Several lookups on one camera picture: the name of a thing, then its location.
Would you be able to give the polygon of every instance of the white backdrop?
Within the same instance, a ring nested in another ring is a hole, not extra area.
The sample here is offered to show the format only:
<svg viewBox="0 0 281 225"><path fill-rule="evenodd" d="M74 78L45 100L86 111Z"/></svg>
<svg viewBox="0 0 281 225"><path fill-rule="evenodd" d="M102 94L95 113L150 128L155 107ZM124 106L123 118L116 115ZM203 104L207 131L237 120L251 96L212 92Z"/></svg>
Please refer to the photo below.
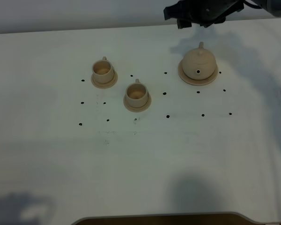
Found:
<svg viewBox="0 0 281 225"><path fill-rule="evenodd" d="M0 0L0 33L175 23L163 9L178 0ZM270 18L246 8L228 19Z"/></svg>

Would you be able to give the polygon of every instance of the white table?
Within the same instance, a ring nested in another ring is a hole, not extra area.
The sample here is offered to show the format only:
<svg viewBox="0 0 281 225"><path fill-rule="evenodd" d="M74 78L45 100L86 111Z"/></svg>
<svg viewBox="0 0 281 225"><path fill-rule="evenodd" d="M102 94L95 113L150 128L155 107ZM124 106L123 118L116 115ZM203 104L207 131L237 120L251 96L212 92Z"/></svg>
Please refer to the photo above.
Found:
<svg viewBox="0 0 281 225"><path fill-rule="evenodd" d="M177 66L200 41L221 74L195 87ZM281 19L0 35L0 223L223 212L281 222Z"/></svg>

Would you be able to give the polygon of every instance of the beige ceramic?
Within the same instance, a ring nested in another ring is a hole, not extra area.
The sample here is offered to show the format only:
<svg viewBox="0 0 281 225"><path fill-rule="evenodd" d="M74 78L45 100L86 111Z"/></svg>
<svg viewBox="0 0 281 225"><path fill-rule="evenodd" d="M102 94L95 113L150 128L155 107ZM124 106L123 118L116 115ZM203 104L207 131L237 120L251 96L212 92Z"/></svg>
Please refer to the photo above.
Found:
<svg viewBox="0 0 281 225"><path fill-rule="evenodd" d="M215 80L218 68L214 55L200 42L199 48L190 50L179 63L178 72L183 81L200 86Z"/></svg>
<svg viewBox="0 0 281 225"><path fill-rule="evenodd" d="M92 67L92 71L93 75L91 77L91 81L97 88L110 88L118 80L116 71L106 57L103 57L102 60L95 62Z"/></svg>
<svg viewBox="0 0 281 225"><path fill-rule="evenodd" d="M128 86L124 96L124 106L131 112L142 112L151 104L151 96L146 86L140 83L139 79Z"/></svg>

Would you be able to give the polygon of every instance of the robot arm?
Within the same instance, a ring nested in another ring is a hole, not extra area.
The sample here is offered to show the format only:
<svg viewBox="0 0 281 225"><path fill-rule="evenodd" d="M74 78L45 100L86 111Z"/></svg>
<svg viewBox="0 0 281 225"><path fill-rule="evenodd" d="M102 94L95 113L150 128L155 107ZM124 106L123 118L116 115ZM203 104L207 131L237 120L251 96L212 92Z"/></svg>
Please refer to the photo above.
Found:
<svg viewBox="0 0 281 225"><path fill-rule="evenodd" d="M226 16L240 12L244 4L260 9L263 8L275 17L281 17L281 0L252 0L253 5L246 0L180 0L163 11L165 20L177 19L179 29L191 27L192 23L209 27L214 23L223 23Z"/></svg>

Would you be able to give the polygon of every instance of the table surface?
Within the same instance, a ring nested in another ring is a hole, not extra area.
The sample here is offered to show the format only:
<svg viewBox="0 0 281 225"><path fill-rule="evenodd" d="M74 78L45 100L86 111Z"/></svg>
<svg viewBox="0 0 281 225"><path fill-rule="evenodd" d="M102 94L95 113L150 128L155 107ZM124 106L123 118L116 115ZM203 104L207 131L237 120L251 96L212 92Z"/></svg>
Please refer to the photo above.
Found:
<svg viewBox="0 0 281 225"><path fill-rule="evenodd" d="M221 74L196 87L177 66L200 41ZM0 223L221 212L281 222L281 19L0 35Z"/></svg>

